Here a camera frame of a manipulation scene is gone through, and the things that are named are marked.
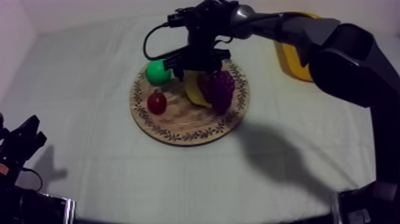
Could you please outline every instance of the table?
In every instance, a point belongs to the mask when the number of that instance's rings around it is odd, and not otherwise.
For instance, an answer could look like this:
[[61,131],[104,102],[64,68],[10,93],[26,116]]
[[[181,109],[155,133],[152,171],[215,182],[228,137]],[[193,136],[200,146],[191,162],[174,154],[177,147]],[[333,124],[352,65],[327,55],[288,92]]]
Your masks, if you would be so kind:
[[[0,111],[10,129],[40,118],[48,141],[26,166],[42,175],[43,192],[105,222],[270,223],[327,213],[335,191],[374,180],[369,111],[287,76],[274,42],[256,36],[221,45],[251,91],[234,132],[193,148],[146,136],[129,90],[146,63],[144,36],[164,21],[124,18],[39,36]],[[149,53],[185,45],[186,34],[157,31]],[[399,40],[378,41],[398,68]],[[18,184],[37,183],[22,175]]]

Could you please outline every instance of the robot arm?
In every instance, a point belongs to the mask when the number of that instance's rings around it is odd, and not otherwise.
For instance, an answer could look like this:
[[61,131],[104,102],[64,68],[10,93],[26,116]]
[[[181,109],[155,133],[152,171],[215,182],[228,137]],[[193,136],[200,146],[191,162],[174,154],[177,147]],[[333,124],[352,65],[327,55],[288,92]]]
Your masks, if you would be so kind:
[[[188,45],[158,57],[165,69],[183,77],[183,70],[213,73],[228,50],[214,49],[218,35],[247,39],[258,35],[295,46],[301,64],[309,64],[314,83],[324,92],[369,107],[373,122],[376,181],[339,195],[339,223],[400,222],[400,77],[379,49],[374,36],[332,18],[310,18],[300,13],[256,13],[236,1],[205,0],[179,9],[164,27],[183,27]],[[366,217],[358,214],[367,211]]]

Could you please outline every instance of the purple grapes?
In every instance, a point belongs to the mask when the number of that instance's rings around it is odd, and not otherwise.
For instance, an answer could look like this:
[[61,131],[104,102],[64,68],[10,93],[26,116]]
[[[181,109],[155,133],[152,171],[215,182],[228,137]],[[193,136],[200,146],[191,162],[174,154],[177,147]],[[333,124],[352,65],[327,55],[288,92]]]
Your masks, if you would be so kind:
[[227,71],[212,74],[208,79],[209,103],[217,115],[223,115],[230,107],[235,91],[235,80]]

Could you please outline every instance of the round wooden plate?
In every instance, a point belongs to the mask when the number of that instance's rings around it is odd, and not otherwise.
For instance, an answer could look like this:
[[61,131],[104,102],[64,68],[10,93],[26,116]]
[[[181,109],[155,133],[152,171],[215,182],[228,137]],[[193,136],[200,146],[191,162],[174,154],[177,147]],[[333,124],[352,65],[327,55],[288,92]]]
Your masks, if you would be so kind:
[[[162,87],[150,85],[145,77],[145,66],[130,90],[130,112],[137,125],[151,137],[171,145],[199,145],[214,141],[230,132],[245,115],[250,99],[246,76],[231,60],[223,61],[235,80],[235,92],[230,108],[222,116],[212,109],[192,104],[182,82],[174,78]],[[198,71],[185,71],[186,75]],[[155,90],[167,98],[167,110],[154,115],[147,109],[147,98]]]

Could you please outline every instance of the wire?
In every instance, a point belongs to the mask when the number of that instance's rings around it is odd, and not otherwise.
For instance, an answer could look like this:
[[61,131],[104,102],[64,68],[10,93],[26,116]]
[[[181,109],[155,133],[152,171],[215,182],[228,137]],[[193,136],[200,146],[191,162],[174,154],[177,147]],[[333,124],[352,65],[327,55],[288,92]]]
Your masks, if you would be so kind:
[[233,37],[230,37],[229,38],[229,40],[227,40],[227,41],[223,41],[223,40],[216,40],[216,41],[214,41],[214,43],[213,43],[213,45],[212,45],[212,47],[215,47],[215,46],[217,46],[217,44],[219,44],[219,43],[226,43],[226,44],[228,44],[228,43],[231,43],[233,41]]
[[163,58],[172,57],[172,56],[174,56],[174,55],[177,55],[177,54],[181,53],[184,49],[186,49],[187,46],[184,46],[184,47],[178,48],[178,49],[176,49],[176,50],[174,50],[174,51],[171,51],[171,52],[168,52],[168,53],[165,53],[165,54],[161,54],[161,55],[156,56],[156,57],[151,57],[151,56],[149,56],[149,55],[147,54],[146,46],[147,46],[147,41],[148,41],[149,37],[150,37],[156,30],[161,29],[161,28],[164,28],[164,27],[168,27],[168,26],[169,26],[169,24],[168,24],[167,22],[166,22],[166,23],[163,23],[163,24],[161,24],[161,25],[158,25],[158,26],[156,26],[155,28],[153,28],[152,30],[150,30],[150,32],[146,35],[145,41],[143,42],[143,54],[145,55],[145,57],[146,57],[148,60],[150,60],[150,61],[155,61],[155,60],[160,60],[160,59],[163,59]]
[[34,171],[34,170],[30,169],[30,168],[25,168],[25,167],[22,168],[22,171],[24,171],[24,172],[31,172],[31,173],[34,173],[36,176],[38,176],[38,178],[39,178],[39,180],[40,180],[40,187],[39,187],[39,189],[37,189],[37,190],[35,190],[35,191],[36,191],[36,192],[39,192],[39,191],[42,189],[42,187],[43,187],[43,179],[42,179],[42,177],[40,176],[40,174],[38,174],[36,171]]

